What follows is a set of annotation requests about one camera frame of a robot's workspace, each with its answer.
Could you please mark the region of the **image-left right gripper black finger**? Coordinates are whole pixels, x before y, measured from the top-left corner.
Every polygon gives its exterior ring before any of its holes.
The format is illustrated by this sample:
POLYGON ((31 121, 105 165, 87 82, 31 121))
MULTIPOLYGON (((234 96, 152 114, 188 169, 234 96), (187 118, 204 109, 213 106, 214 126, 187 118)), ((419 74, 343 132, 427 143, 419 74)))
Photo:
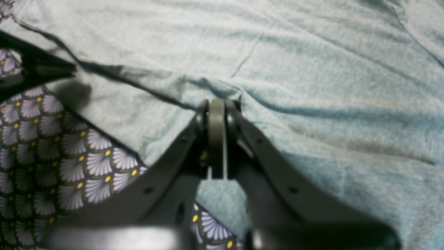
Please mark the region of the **image-left right gripper black finger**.
POLYGON ((1 48, 12 49, 21 57, 21 72, 1 79, 0 100, 39 85, 63 78, 73 77, 76 65, 43 51, 33 44, 1 32, 1 48))

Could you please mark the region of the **right gripper view finger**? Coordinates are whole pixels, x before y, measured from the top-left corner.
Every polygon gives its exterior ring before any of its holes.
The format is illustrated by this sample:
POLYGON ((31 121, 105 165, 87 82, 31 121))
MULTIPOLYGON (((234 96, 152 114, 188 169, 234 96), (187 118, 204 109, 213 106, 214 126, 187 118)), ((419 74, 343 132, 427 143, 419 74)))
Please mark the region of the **right gripper view finger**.
POLYGON ((225 105, 203 101, 166 152, 128 187, 45 233, 46 250, 196 250, 201 180, 223 177, 225 105))
POLYGON ((247 250, 399 250, 395 230, 297 171, 234 101, 225 102, 227 175, 247 197, 247 250))

